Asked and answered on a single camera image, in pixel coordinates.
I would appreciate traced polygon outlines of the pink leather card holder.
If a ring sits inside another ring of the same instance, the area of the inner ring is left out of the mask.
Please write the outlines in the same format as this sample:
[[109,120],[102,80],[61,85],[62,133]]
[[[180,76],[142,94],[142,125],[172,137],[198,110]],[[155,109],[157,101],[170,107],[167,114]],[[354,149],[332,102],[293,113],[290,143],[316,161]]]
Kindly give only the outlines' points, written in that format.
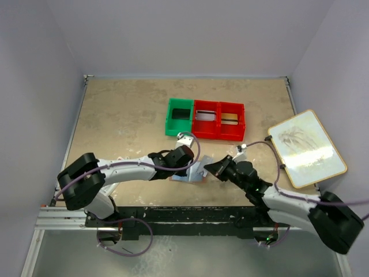
[[186,171],[184,177],[173,175],[170,181],[179,181],[187,183],[205,182],[208,171],[205,170],[204,166],[213,163],[213,158],[205,155],[201,160],[198,160],[195,165],[191,166]]

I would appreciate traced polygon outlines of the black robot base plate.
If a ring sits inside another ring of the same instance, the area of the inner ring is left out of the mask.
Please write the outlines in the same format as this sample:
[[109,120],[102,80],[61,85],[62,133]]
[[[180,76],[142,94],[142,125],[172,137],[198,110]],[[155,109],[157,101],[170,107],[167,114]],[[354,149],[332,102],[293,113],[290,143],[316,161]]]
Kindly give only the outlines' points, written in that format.
[[99,219],[94,209],[85,208],[86,227],[99,231],[116,230],[124,241],[138,240],[142,235],[211,236],[253,238],[277,227],[260,208],[250,206],[113,206],[113,213]]

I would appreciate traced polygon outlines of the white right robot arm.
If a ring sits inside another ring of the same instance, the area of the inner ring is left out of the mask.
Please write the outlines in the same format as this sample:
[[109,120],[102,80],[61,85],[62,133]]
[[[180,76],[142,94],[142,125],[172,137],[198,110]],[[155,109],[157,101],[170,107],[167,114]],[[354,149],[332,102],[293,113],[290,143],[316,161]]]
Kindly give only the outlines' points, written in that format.
[[261,179],[251,162],[236,162],[226,156],[204,168],[243,190],[259,209],[256,217],[261,225],[276,222],[309,231],[336,253],[347,254],[364,227],[363,220],[335,194],[288,193]]

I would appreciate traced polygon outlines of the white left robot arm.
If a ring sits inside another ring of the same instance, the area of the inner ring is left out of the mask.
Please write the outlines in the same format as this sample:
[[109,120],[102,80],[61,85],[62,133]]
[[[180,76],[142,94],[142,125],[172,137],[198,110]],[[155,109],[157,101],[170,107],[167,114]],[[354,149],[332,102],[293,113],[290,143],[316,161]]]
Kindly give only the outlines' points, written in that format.
[[100,191],[103,187],[126,181],[167,179],[185,172],[193,161],[194,153],[186,145],[128,160],[104,160],[85,153],[58,174],[61,191],[55,199],[62,197],[69,211],[86,209],[105,226],[113,226],[119,213],[112,197]]

